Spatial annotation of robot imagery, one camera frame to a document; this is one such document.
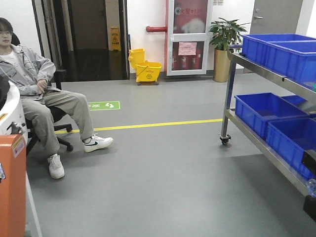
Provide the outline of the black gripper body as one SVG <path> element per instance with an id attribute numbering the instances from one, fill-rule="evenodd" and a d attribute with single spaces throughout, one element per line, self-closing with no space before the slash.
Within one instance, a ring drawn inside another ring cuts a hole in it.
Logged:
<path id="1" fill-rule="evenodd" d="M 316 151 L 305 150 L 302 164 L 305 165 L 313 174 L 316 174 Z M 310 178 L 306 182 L 308 195 L 305 197 L 303 210 L 316 221 L 316 179 Z"/>

